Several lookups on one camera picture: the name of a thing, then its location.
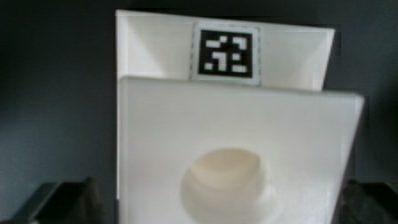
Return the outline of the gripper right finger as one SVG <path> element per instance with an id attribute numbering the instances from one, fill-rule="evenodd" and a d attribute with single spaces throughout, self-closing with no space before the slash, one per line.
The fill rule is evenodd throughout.
<path id="1" fill-rule="evenodd" d="M 398 224 L 398 192 L 386 183 L 348 182 L 343 224 Z"/>

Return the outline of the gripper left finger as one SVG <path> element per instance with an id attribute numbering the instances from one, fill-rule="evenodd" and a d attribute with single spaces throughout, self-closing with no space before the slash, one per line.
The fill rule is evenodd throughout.
<path id="1" fill-rule="evenodd" d="M 11 224 L 103 224 L 94 179 L 43 183 L 13 215 Z"/>

